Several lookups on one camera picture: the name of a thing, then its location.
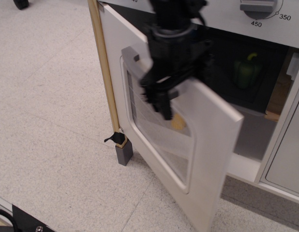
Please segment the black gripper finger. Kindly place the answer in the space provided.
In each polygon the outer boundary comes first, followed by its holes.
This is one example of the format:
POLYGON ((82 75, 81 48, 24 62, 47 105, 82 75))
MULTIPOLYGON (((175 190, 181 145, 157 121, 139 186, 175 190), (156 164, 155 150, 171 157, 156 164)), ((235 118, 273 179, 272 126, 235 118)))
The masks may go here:
POLYGON ((172 119, 172 111, 168 93, 156 93, 152 102, 153 108, 160 113, 164 120, 172 119))

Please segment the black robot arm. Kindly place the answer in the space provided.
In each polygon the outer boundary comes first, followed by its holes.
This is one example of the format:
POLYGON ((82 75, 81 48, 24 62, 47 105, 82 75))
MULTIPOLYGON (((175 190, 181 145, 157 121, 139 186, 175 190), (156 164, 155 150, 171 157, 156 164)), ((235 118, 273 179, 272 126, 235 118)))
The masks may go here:
POLYGON ((212 41, 200 10, 205 0, 152 0, 155 20, 146 26, 151 69, 140 80, 146 101, 172 119, 170 90, 192 77, 208 82, 212 41))

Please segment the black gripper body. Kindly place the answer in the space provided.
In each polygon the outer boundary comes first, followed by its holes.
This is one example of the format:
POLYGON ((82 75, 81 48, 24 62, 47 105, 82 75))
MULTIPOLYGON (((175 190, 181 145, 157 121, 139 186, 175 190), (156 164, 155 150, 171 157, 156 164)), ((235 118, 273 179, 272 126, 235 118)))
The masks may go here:
POLYGON ((146 27, 151 69, 140 80, 146 101, 153 106, 170 106, 169 91, 193 76, 208 81, 213 45, 206 38, 207 28, 190 23, 180 29, 146 27))

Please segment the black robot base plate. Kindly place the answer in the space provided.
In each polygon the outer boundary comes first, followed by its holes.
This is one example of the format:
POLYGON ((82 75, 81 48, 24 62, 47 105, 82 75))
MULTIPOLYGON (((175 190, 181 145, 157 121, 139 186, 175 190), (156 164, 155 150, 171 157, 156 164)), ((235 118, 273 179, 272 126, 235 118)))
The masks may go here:
POLYGON ((39 221, 13 204, 0 204, 0 232, 55 232, 51 227, 39 221))

